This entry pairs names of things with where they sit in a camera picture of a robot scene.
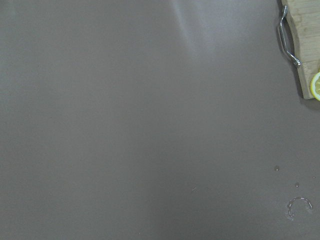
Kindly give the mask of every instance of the gray countertop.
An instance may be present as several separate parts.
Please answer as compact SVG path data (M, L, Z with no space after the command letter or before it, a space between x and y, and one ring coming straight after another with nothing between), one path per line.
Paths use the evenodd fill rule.
M0 239L318 240L320 102L280 9L0 1Z

